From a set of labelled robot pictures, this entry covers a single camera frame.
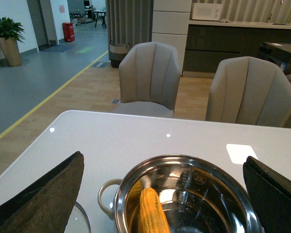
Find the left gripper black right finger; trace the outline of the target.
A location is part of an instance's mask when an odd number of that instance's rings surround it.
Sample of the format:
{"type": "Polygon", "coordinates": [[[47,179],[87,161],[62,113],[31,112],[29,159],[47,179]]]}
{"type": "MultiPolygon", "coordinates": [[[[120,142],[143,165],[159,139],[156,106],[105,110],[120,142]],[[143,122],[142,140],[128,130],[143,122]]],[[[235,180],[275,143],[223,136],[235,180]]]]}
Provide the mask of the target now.
{"type": "Polygon", "coordinates": [[[291,180],[249,156],[243,177],[251,203],[266,233],[291,233],[291,180]]]}

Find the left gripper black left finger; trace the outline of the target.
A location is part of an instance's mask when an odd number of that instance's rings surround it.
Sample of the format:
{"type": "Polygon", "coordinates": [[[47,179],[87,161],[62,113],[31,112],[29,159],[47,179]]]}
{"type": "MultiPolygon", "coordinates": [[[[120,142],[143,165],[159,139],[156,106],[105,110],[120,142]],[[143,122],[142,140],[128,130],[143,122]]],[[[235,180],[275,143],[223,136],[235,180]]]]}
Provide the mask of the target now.
{"type": "Polygon", "coordinates": [[[0,206],[0,233],[63,233],[84,171],[79,151],[0,206]]]}

